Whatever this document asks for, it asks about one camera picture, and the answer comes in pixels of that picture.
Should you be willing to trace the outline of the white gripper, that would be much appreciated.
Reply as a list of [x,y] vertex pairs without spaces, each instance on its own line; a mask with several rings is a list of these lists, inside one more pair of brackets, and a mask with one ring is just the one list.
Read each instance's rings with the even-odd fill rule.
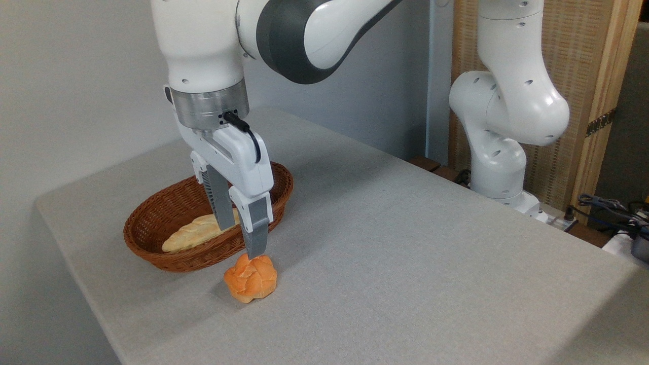
[[264,254],[269,225],[274,220],[268,192],[274,179],[261,136],[254,134],[261,152],[261,159],[257,160],[253,139],[236,127],[195,131],[180,122],[176,124],[184,141],[193,150],[190,155],[193,171],[198,183],[204,186],[220,230],[236,224],[233,201],[248,258],[252,260]]

